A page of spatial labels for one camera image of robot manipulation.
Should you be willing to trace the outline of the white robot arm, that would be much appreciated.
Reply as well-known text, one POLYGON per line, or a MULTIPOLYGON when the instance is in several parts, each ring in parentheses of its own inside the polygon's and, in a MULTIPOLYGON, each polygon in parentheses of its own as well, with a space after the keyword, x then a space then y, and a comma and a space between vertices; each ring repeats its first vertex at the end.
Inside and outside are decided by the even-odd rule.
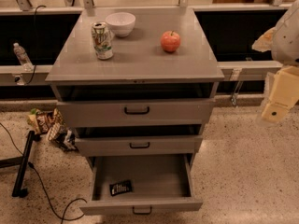
POLYGON ((283 64, 273 75, 261 114, 263 122, 277 123, 299 101, 299 0, 251 47, 260 52, 270 50, 272 59, 283 64))

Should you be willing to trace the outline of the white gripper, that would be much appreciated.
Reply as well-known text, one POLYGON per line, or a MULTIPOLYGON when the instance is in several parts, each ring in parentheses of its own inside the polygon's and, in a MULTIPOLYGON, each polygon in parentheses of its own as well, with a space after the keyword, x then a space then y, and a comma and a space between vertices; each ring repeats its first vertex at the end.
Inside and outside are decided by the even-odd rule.
POLYGON ((287 66, 274 74, 274 82, 268 101, 262 112, 262 120, 281 121, 299 101, 299 68, 287 66))

